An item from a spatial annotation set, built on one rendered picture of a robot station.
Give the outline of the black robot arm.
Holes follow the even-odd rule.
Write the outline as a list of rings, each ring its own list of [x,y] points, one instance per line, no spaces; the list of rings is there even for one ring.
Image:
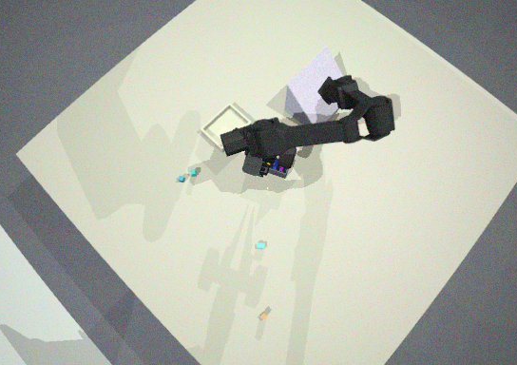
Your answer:
[[[329,79],[330,78],[330,79]],[[395,130],[392,99],[384,95],[370,97],[361,92],[352,74],[336,80],[330,76],[317,91],[325,103],[337,102],[338,108],[353,110],[338,121],[287,125],[278,117],[260,119],[220,134],[226,156],[246,151],[242,171],[260,176],[267,175],[268,158],[275,158],[291,147],[362,140],[376,142]],[[364,118],[369,135],[360,136],[357,120]]]

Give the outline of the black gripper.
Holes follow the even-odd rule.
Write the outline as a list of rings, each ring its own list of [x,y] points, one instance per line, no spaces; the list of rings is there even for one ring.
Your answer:
[[[283,154],[278,155],[279,156],[278,166],[284,167],[286,169],[290,169],[292,167],[296,153],[297,153],[297,148],[291,147]],[[274,163],[276,158],[277,158],[277,156],[275,158],[268,158],[267,161],[268,161],[268,163]]]

